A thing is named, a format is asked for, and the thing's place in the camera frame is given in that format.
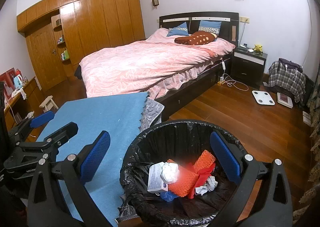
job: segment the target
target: small wooden stool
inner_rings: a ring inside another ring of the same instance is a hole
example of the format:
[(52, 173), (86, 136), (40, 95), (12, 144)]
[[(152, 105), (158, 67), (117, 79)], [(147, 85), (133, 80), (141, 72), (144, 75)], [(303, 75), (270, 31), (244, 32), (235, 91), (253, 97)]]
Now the small wooden stool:
[(52, 100), (52, 97), (52, 95), (48, 96), (42, 104), (39, 105), (40, 108), (43, 108), (44, 112), (50, 111), (52, 107), (55, 107), (57, 110), (59, 109), (56, 103)]

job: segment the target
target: pink duvet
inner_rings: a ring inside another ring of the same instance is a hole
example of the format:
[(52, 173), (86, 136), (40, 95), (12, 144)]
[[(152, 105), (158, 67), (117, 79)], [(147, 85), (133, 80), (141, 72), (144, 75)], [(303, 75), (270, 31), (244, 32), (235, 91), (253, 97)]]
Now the pink duvet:
[(145, 41), (104, 48), (83, 58), (87, 97), (149, 91), (150, 98), (159, 98), (196, 78), (212, 58), (235, 48), (220, 38), (202, 46), (176, 44), (178, 36), (166, 37), (167, 33), (161, 28)]

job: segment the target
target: photograph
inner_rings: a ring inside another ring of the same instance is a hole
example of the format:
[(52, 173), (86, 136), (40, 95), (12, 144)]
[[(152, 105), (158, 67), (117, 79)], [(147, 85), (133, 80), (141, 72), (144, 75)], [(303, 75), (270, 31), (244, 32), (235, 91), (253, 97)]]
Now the photograph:
[(0, 75), (0, 81), (4, 82), (4, 96), (7, 100), (11, 98), (11, 94), (14, 91), (14, 88), (11, 87), (11, 80), (7, 73)]
[(12, 83), (11, 87), (13, 89), (15, 89), (15, 87), (14, 87), (14, 78), (16, 77), (16, 70), (14, 68), (11, 68), (6, 72), (6, 74), (7, 74), (8, 78), (10, 79), (10, 82)]

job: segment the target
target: blue tablecloth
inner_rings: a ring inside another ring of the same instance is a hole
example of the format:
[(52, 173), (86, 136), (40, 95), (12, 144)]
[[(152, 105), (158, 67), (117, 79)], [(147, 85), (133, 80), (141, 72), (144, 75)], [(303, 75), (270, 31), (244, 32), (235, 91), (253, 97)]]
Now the blue tablecloth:
[[(59, 148), (57, 161), (64, 160), (70, 153), (78, 154), (91, 144), (102, 130), (110, 134), (111, 144), (91, 182), (85, 184), (100, 211), (113, 226), (118, 217), (123, 189), (119, 182), (122, 159), (128, 146), (140, 133), (141, 113), (147, 93), (132, 93), (86, 98), (66, 102), (40, 134), (43, 139), (69, 122), (75, 122), (79, 131), (68, 143)], [(60, 182), (66, 203), (74, 218), (81, 220), (64, 181)]]

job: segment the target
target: brown polka dot pillow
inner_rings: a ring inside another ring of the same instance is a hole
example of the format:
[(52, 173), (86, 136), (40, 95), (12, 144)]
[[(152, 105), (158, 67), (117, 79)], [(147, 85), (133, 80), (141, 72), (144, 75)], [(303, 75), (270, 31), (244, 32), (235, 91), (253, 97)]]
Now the brown polka dot pillow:
[(204, 45), (209, 42), (214, 41), (217, 38), (217, 35), (214, 33), (210, 33), (207, 31), (196, 31), (194, 34), (186, 37), (178, 37), (175, 38), (174, 42), (178, 44), (184, 45)]

